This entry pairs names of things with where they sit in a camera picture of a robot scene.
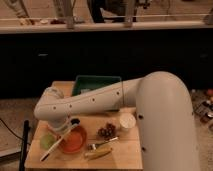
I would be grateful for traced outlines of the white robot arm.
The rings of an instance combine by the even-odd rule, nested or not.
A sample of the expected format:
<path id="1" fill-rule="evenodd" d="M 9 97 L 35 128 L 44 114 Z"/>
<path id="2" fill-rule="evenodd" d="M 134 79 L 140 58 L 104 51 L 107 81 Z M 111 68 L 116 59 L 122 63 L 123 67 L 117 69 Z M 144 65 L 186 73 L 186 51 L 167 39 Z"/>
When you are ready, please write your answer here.
<path id="1" fill-rule="evenodd" d="M 70 115 L 123 107 L 136 109 L 144 171 L 201 171 L 190 93 L 170 72 L 152 72 L 68 98 L 48 87 L 34 115 L 59 132 Z"/>

